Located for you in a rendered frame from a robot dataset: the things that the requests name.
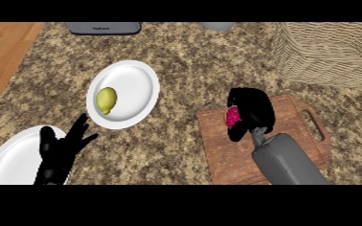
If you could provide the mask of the yellow-green lemon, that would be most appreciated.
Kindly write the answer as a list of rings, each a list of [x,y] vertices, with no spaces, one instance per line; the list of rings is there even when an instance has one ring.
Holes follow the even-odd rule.
[[[96,105],[100,112],[107,115],[115,106],[116,94],[110,87],[103,88],[96,95]]]

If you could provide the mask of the pale grey round object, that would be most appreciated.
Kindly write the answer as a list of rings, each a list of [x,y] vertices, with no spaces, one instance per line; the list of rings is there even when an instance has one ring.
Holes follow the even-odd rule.
[[[227,31],[233,26],[234,22],[202,22],[200,25],[211,31]]]

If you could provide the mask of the dark grey flat appliance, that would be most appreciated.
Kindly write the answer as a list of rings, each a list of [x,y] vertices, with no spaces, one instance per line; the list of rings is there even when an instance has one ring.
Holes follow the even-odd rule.
[[[135,34],[141,29],[140,22],[66,22],[72,34]]]

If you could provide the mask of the beige wicker basket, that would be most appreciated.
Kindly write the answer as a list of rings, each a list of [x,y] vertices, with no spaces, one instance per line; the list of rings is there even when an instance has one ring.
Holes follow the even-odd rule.
[[[362,88],[362,22],[279,22],[271,52],[285,79]]]

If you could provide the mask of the white oval plate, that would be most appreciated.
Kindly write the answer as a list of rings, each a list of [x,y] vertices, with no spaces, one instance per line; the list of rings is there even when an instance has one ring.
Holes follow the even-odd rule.
[[[96,106],[99,91],[110,87],[116,101],[104,115]],[[137,124],[156,104],[158,76],[138,60],[124,60],[109,65],[94,77],[85,94],[85,110],[91,121],[106,129],[122,129]]]

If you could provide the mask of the pink cupcake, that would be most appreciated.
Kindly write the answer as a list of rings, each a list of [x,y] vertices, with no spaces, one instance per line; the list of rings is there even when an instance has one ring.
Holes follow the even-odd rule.
[[[226,116],[224,116],[224,122],[226,122],[227,128],[231,128],[234,123],[239,122],[240,120],[242,119],[239,115],[237,106],[233,105],[227,108]]]

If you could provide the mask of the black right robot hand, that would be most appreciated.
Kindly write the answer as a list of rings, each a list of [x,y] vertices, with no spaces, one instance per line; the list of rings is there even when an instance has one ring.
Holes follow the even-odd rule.
[[[265,128],[264,133],[273,131],[276,122],[274,110],[267,94],[246,87],[231,88],[227,96],[227,108],[236,105],[240,121],[227,128],[227,136],[231,142],[239,142],[257,127]]]

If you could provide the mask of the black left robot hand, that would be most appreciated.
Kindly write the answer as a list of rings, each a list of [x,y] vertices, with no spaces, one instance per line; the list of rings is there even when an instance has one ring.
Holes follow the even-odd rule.
[[[54,137],[53,129],[45,125],[39,130],[41,164],[33,184],[62,185],[66,181],[78,153],[97,138],[97,134],[82,137],[88,128],[87,116],[81,114],[63,138]]]

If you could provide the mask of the brown wooden cutting board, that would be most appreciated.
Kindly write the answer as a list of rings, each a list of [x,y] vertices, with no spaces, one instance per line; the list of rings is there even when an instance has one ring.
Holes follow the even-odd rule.
[[[330,135],[313,108],[291,95],[273,96],[270,102],[276,124],[265,137],[286,133],[301,146],[316,167],[325,170],[329,163]],[[246,133],[237,143],[229,140],[224,114],[226,107],[199,111],[196,114],[212,183],[267,184],[268,181],[251,159],[254,150],[251,134]]]

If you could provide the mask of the white round plate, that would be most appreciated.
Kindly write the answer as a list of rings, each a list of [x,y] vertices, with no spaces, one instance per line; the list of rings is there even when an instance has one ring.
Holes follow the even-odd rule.
[[[32,185],[38,167],[41,125],[23,129],[0,146],[0,185]]]

